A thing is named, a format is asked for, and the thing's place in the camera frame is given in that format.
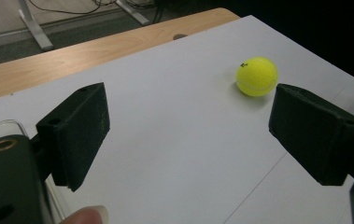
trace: wooden table edge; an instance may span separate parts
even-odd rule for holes
[[[0,63],[0,96],[171,42],[175,35],[193,35],[238,19],[238,16],[225,8],[215,8],[71,47]]]

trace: white tabletop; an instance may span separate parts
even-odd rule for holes
[[[254,17],[0,98],[0,120],[36,123],[76,89],[104,82],[111,128],[69,211],[103,204],[118,223],[351,223],[349,177],[322,187],[268,132],[275,91],[235,86],[263,56],[279,82],[354,115],[354,77]]]

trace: black cable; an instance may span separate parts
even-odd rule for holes
[[[147,2],[147,3],[141,3],[138,4],[134,0],[126,0],[127,4],[130,5],[130,7],[133,7],[135,9],[149,9],[156,7],[156,4],[154,2]]]
[[[36,8],[43,10],[43,11],[50,11],[50,12],[60,12],[60,13],[66,13],[66,14],[74,14],[74,15],[87,15],[87,14],[91,14],[94,11],[98,10],[100,7],[102,6],[108,6],[110,4],[113,4],[116,2],[116,0],[110,0],[109,3],[102,3],[102,0],[93,0],[93,2],[97,5],[97,8],[88,11],[88,12],[70,12],[70,11],[62,11],[62,10],[54,10],[54,9],[47,9],[47,8],[43,8],[43,7],[39,7],[37,5],[35,5],[32,0],[29,0],[29,2]]]
[[[163,11],[164,11],[163,4],[158,4],[157,8],[156,8],[156,12],[155,12],[154,17],[153,17],[152,24],[157,23],[157,22],[159,22],[162,19]]]

